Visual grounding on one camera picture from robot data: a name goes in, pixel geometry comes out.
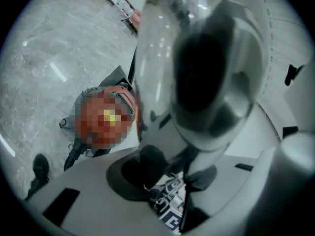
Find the person's black left shoe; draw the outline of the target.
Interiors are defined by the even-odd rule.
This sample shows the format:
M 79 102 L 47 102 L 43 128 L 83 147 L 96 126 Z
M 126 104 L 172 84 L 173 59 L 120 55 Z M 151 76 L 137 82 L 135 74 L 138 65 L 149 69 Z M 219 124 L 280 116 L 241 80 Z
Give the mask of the person's black left shoe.
M 39 180 L 49 180 L 49 163 L 47 158 L 43 154 L 37 154 L 32 164 L 32 170 L 34 175 Z

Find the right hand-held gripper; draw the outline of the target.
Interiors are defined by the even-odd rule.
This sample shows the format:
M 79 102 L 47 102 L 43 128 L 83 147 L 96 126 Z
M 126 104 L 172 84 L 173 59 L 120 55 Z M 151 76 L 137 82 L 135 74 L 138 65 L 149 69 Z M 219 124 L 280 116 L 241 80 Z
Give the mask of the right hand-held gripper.
M 179 196 L 182 187 L 183 180 L 176 176 L 147 190 L 151 209 L 175 236 L 181 235 L 180 223 L 185 204 Z

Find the black frame table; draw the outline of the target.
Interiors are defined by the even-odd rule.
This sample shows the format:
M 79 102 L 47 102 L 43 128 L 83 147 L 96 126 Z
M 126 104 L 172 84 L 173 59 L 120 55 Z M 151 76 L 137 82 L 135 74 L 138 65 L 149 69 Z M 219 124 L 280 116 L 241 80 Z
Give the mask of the black frame table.
M 137 34 L 137 29 L 134 26 L 131 18 L 135 12 L 135 8 L 131 5 L 128 0 L 118 0 L 115 3 L 115 6 L 119 10 L 119 14 L 121 17 L 121 22 L 125 23 L 127 27 L 131 30 L 131 34 Z

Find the dark grey board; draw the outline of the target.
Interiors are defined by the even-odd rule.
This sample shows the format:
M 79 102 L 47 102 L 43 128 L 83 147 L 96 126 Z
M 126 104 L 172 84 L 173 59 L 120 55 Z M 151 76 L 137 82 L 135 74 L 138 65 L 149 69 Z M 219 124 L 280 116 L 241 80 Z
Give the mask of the dark grey board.
M 117 66 L 109 76 L 107 76 L 100 84 L 100 87 L 116 86 L 120 84 L 127 84 L 128 91 L 132 92 L 132 82 L 135 75 L 135 69 L 132 67 L 128 75 L 125 74 L 123 68 Z

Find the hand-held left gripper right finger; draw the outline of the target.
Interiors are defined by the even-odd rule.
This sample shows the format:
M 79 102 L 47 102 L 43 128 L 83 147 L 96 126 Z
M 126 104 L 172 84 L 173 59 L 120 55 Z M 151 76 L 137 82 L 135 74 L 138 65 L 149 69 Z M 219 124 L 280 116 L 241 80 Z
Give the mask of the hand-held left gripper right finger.
M 184 175 L 186 198 L 182 232 L 186 233 L 213 217 L 239 191 L 256 159 L 223 155 L 203 171 Z

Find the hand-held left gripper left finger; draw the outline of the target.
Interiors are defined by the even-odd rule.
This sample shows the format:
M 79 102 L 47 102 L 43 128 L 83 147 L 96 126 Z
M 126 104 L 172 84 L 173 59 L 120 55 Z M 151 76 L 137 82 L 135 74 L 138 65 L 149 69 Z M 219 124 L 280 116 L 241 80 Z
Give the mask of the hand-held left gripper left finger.
M 81 161 L 40 188 L 28 208 L 53 236 L 173 236 L 149 195 L 122 174 L 135 147 Z

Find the red vacuum cleaner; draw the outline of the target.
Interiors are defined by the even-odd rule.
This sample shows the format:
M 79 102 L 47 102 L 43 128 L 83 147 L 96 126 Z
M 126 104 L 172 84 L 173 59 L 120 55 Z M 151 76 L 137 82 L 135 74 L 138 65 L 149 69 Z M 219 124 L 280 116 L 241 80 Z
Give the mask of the red vacuum cleaner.
M 69 115 L 59 127 L 74 137 L 70 157 L 90 151 L 93 157 L 108 154 L 123 142 L 135 120 L 134 92 L 127 84 L 108 87 L 91 87 L 76 98 Z

